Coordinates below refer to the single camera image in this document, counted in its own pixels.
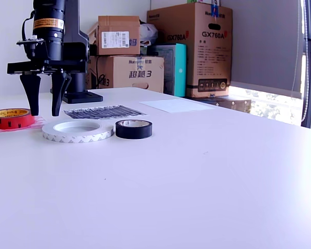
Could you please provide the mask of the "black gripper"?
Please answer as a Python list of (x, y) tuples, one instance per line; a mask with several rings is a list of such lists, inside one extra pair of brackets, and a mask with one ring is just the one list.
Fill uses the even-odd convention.
[(41, 78), (37, 74), (52, 74), (52, 116), (58, 116), (63, 96), (72, 79), (68, 73), (85, 73), (85, 61), (40, 60), (7, 64), (7, 74), (22, 74), (20, 75), (20, 80), (24, 87), (32, 116), (39, 115), (39, 88)]

